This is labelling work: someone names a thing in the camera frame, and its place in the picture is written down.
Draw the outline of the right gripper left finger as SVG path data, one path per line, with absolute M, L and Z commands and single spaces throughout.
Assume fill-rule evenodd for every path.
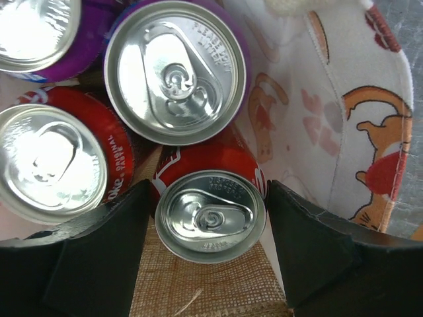
M 150 183 L 53 229 L 1 242 L 2 316 L 127 316 Z

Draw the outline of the red cola can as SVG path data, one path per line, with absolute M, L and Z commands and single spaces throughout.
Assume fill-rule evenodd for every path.
M 266 225 L 266 179 L 235 124 L 195 145 L 162 148 L 151 181 L 162 243 L 199 264 L 246 253 Z
M 39 88 L 1 113 L 1 202 L 19 217 L 68 221 L 124 193 L 134 171 L 124 124 L 91 93 Z

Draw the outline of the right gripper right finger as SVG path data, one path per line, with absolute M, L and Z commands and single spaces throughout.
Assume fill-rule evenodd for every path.
M 296 316 L 421 316 L 422 243 L 367 229 L 276 180 L 266 205 Z

